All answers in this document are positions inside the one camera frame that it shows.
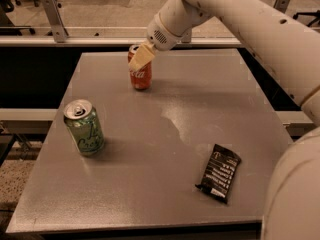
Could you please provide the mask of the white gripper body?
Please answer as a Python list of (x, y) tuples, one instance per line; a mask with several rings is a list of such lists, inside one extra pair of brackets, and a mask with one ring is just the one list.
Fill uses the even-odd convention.
[(168, 51), (181, 40), (182, 27), (175, 17), (158, 13), (147, 27), (147, 39), (158, 51)]

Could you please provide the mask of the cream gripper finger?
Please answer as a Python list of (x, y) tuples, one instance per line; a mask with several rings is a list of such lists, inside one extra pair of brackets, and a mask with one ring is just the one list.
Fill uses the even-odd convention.
[(151, 62), (155, 57), (155, 46), (153, 43), (149, 41), (145, 41), (139, 45), (136, 53), (131, 58), (130, 62), (128, 63), (129, 68), (138, 71), (143, 68), (146, 64)]

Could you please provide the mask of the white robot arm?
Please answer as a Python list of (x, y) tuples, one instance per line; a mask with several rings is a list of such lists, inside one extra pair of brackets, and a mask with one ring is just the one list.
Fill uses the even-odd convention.
[[(320, 33), (259, 0), (168, 0), (129, 63), (138, 70), (217, 17), (295, 104), (320, 124)], [(320, 240), (320, 128), (292, 144), (270, 179), (261, 240)]]

